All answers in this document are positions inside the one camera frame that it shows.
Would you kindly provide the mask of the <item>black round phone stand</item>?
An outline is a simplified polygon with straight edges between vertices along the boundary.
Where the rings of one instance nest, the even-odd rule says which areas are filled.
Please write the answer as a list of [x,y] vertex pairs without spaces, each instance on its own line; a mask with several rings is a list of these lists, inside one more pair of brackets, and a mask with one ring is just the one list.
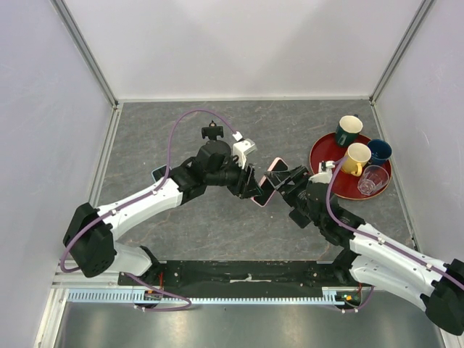
[[203,139],[207,138],[207,145],[215,149],[215,152],[231,153],[231,147],[225,141],[224,128],[221,125],[217,125],[214,121],[201,129],[201,135]]

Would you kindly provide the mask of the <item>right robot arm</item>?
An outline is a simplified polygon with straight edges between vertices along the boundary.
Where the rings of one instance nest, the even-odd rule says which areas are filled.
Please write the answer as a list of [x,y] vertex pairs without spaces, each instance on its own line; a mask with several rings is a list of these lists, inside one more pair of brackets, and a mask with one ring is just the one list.
[[341,207],[332,182],[317,182],[303,166],[265,177],[292,207],[294,222],[302,228],[312,223],[329,243],[343,247],[348,260],[332,267],[335,282],[387,291],[424,311],[440,329],[463,335],[463,261],[446,263],[389,238]]

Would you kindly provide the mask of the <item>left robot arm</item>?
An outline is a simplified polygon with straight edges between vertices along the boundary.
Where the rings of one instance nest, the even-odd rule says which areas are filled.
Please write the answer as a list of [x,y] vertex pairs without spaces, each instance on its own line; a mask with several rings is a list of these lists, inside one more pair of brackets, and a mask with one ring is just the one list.
[[118,239],[139,223],[201,196],[209,186],[225,186],[240,199],[261,195],[254,168],[247,162],[255,149],[250,139],[233,146],[209,140],[179,166],[161,167],[161,178],[153,185],[111,204],[80,205],[63,238],[65,253],[87,278],[106,271],[129,272],[143,285],[153,284],[160,274],[154,255],[145,246],[122,245]]

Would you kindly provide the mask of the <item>pink phone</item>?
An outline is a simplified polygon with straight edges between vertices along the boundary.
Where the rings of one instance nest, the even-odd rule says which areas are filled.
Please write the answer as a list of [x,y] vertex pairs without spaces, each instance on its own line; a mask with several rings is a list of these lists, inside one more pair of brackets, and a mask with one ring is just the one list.
[[[270,164],[268,172],[285,171],[288,169],[289,166],[284,162],[284,160],[280,157],[276,157]],[[251,200],[260,207],[264,207],[270,201],[276,190],[265,175],[262,177],[259,186],[262,189],[262,194],[260,196],[252,197]]]

